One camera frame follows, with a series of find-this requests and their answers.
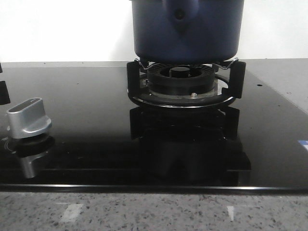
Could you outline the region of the blue cooking pot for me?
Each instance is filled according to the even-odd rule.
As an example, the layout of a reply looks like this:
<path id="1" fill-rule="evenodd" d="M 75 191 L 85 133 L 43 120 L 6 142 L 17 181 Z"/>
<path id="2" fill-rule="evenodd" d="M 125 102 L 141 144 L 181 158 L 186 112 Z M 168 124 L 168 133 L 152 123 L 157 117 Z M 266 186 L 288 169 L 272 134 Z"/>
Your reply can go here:
<path id="1" fill-rule="evenodd" d="M 146 61 L 206 64 L 238 51 L 242 0 L 133 0 L 134 51 Z"/>

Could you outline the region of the right black burner pot support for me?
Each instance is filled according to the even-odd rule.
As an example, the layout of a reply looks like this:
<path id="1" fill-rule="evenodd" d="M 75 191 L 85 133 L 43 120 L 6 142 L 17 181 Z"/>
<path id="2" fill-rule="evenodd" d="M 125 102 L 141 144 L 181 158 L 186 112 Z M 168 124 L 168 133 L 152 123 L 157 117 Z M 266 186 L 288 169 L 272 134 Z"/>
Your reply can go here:
<path id="1" fill-rule="evenodd" d="M 137 105 L 173 108 L 199 109 L 227 106 L 243 93 L 246 63 L 235 58 L 221 63 L 202 64 L 215 70 L 214 87 L 203 94 L 167 95 L 152 91 L 148 84 L 147 70 L 160 63 L 150 64 L 136 59 L 127 63 L 128 97 Z"/>

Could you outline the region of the black burner pot support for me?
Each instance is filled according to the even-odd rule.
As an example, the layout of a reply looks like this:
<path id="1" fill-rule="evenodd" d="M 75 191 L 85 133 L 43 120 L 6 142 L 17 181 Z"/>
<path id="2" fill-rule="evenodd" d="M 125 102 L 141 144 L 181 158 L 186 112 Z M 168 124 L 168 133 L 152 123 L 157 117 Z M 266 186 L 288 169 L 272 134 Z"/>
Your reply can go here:
<path id="1" fill-rule="evenodd" d="M 215 70 L 214 87 L 203 94 L 167 95 L 152 91 L 148 84 L 147 70 L 160 63 L 150 64 L 136 59 L 127 63 L 128 97 L 137 105 L 173 108 L 199 109 L 227 106 L 243 93 L 246 63 L 235 58 L 221 63 L 202 64 Z"/>
<path id="2" fill-rule="evenodd" d="M 0 105 L 11 103 L 7 85 L 4 80 L 0 81 Z"/>

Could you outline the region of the left black burner pot support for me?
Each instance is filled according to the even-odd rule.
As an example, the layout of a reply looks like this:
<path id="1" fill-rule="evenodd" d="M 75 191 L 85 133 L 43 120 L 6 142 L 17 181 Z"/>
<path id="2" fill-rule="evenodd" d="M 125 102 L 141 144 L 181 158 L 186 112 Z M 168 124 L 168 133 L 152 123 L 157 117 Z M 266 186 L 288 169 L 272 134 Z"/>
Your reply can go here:
<path id="1" fill-rule="evenodd" d="M 4 80 L 0 81 L 0 105 L 11 103 L 7 85 Z"/>

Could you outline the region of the black glass gas cooktop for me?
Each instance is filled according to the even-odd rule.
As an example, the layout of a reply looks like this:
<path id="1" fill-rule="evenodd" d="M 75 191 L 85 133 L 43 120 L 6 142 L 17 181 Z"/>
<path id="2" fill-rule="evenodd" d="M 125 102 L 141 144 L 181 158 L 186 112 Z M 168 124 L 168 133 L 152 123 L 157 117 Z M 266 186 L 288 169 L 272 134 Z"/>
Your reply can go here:
<path id="1" fill-rule="evenodd" d="M 246 74 L 243 97 L 206 111 L 138 107 L 124 67 L 4 68 L 0 189 L 308 192 L 308 116 Z M 43 100 L 48 132 L 13 139 L 7 110 Z"/>

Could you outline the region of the white counter tape marker right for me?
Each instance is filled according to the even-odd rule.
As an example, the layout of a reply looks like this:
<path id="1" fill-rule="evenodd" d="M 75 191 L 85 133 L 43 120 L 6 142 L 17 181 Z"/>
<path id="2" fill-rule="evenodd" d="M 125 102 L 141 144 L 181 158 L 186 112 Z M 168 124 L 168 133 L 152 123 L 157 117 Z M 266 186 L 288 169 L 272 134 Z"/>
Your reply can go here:
<path id="1" fill-rule="evenodd" d="M 249 205 L 229 205 L 226 208 L 230 221 L 238 223 L 254 219 L 255 213 L 260 209 Z"/>

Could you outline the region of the white counter tape marker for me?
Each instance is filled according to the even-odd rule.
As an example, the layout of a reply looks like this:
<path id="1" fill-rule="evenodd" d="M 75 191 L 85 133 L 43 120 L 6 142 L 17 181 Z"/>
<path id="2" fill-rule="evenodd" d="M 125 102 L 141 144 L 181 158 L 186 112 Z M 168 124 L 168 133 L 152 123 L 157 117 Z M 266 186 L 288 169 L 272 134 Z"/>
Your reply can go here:
<path id="1" fill-rule="evenodd" d="M 226 208 L 230 221 L 238 223 L 254 219 L 255 213 L 260 209 L 249 205 L 229 205 Z"/>
<path id="2" fill-rule="evenodd" d="M 62 222 L 74 222 L 78 218 L 83 204 L 69 204 L 61 217 Z"/>

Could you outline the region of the white counter tape marker left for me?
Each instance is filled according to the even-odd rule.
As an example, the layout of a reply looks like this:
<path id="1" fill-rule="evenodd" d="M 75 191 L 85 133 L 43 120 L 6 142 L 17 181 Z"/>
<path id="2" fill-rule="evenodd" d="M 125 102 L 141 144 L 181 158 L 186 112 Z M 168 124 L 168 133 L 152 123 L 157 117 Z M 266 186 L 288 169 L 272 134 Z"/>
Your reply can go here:
<path id="1" fill-rule="evenodd" d="M 78 218 L 83 204 L 69 204 L 61 217 L 62 222 L 74 222 Z"/>

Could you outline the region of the silver right stove knob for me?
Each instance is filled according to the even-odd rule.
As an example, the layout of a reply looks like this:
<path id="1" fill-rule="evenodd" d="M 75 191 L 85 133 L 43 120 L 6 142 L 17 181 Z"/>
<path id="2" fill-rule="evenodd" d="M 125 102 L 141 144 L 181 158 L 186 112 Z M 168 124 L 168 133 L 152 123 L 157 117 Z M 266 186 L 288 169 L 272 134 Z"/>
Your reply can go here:
<path id="1" fill-rule="evenodd" d="M 31 98 L 8 109 L 7 116 L 13 139 L 34 137 L 48 132 L 52 126 L 41 98 Z"/>

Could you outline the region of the blue white cooktop sticker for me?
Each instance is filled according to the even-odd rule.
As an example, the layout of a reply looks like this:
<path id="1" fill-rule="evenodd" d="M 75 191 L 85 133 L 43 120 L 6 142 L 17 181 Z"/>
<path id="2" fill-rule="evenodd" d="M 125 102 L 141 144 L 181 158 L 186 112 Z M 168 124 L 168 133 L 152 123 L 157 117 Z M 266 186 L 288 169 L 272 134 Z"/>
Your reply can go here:
<path id="1" fill-rule="evenodd" d="M 300 145 L 303 146 L 308 151 L 308 141 L 299 140 L 298 143 L 300 143 Z"/>

